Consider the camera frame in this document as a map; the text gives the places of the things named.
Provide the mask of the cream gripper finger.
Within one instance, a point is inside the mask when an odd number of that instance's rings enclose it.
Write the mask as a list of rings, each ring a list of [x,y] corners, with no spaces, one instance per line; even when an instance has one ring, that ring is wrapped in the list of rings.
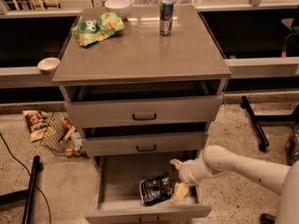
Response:
[[[178,159],[173,159],[173,160],[170,161],[170,163],[171,163],[172,165],[174,165],[175,168],[176,168],[178,171],[180,170],[180,168],[181,168],[181,166],[182,166],[182,161],[180,161],[180,160],[178,160]]]
[[[179,203],[189,192],[189,186],[184,183],[176,183],[174,194],[170,198],[170,203]]]

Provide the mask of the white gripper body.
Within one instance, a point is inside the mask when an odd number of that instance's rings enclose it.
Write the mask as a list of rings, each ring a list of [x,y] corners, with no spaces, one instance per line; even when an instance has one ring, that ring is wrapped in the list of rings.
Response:
[[[184,161],[178,167],[178,177],[180,181],[189,187],[194,187],[203,177],[205,163],[202,159]]]

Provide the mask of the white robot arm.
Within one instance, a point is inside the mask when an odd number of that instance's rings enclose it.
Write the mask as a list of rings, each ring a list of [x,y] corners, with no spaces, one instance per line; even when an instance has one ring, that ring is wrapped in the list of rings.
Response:
[[[289,166],[240,156],[221,146],[208,146],[194,160],[173,159],[170,163],[178,170],[180,180],[171,203],[180,202],[189,187],[197,186],[202,179],[232,171],[280,196],[276,224],[299,222],[299,161]]]

